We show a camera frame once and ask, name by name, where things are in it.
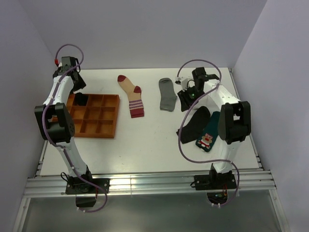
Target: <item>wall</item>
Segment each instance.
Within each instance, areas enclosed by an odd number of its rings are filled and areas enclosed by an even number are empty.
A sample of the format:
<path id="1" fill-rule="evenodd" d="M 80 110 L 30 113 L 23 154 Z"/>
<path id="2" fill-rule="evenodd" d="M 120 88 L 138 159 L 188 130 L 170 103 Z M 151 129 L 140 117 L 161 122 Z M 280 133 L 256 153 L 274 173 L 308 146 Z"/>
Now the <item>wall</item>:
<path id="1" fill-rule="evenodd" d="M 268 0 L 233 71 L 294 232 L 309 226 L 308 9 L 308 0 Z"/>
<path id="2" fill-rule="evenodd" d="M 232 68 L 266 0 L 20 2 L 53 54 L 78 44 L 84 69 L 110 69 L 175 68 L 191 58 Z"/>
<path id="3" fill-rule="evenodd" d="M 16 0 L 0 7 L 0 231 L 13 228 L 28 176 L 33 176 L 41 154 L 34 106 L 52 86 L 51 54 Z"/>

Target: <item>red sock toe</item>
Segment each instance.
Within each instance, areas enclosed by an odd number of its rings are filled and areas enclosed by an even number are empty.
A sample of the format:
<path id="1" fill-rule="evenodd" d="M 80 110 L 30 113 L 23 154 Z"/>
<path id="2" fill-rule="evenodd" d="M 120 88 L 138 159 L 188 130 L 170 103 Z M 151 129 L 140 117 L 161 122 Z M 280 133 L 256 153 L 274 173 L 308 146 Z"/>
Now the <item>red sock toe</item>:
<path id="1" fill-rule="evenodd" d="M 123 75 L 119 75 L 118 78 L 117 78 L 117 81 L 118 82 L 122 82 L 126 79 L 126 76 L 123 76 Z"/>
<path id="2" fill-rule="evenodd" d="M 134 91 L 135 93 L 141 93 L 141 89 L 139 86 L 135 86 Z"/>

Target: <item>rolled black sock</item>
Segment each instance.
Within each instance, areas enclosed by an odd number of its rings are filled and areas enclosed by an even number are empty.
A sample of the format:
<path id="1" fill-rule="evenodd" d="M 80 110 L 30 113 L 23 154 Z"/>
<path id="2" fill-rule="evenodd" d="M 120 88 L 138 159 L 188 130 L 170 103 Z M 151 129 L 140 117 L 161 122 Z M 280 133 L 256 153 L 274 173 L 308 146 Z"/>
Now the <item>rolled black sock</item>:
<path id="1" fill-rule="evenodd" d="M 183 144 L 196 141 L 210 120 L 211 114 L 206 106 L 201 106 L 193 114 L 186 126 L 183 127 L 180 141 Z"/>

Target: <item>white table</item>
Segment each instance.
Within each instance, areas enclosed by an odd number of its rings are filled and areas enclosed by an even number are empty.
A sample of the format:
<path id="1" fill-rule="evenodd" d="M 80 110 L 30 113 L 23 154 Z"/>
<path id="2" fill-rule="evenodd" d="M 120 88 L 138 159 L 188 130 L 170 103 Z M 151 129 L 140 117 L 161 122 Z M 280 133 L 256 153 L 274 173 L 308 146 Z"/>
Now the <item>white table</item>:
<path id="1" fill-rule="evenodd" d="M 193 68 L 185 68 L 181 76 L 192 76 Z M 221 68 L 222 84 L 236 96 L 236 91 L 228 71 Z M 124 69 L 124 70 L 82 70 L 80 75 L 87 86 L 82 93 L 119 94 L 120 109 L 114 139 L 76 138 L 76 145 L 82 159 L 92 174 L 126 174 L 151 172 L 181 172 L 209 170 L 211 164 L 194 164 L 186 161 L 180 154 L 176 131 L 185 112 L 180 111 L 177 99 L 174 112 L 160 111 L 160 90 L 158 81 L 169 77 L 173 82 L 178 69 Z M 214 68 L 206 68 L 208 74 L 217 73 Z M 117 83 L 118 75 L 127 76 L 134 85 L 142 89 L 145 117 L 131 118 L 125 92 Z M 174 84 L 175 93 L 181 90 Z M 219 111 L 211 99 L 201 100 L 201 105 L 210 112 Z M 218 159 L 218 137 L 211 152 L 201 151 L 194 142 L 183 145 L 184 153 L 193 160 Z M 240 169 L 258 168 L 253 145 L 249 137 L 241 143 L 235 164 Z M 59 175 L 68 172 L 57 150 L 47 145 L 41 175 Z"/>

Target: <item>tan sock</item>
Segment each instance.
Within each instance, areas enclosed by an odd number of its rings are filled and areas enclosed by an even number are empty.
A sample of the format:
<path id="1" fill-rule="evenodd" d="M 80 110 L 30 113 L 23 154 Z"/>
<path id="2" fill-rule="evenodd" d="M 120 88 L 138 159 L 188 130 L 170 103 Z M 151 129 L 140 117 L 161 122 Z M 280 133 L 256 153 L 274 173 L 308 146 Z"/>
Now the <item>tan sock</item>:
<path id="1" fill-rule="evenodd" d="M 144 105 L 141 101 L 141 88 L 133 85 L 132 82 L 123 75 L 119 75 L 117 81 L 127 94 L 131 118 L 144 117 Z"/>

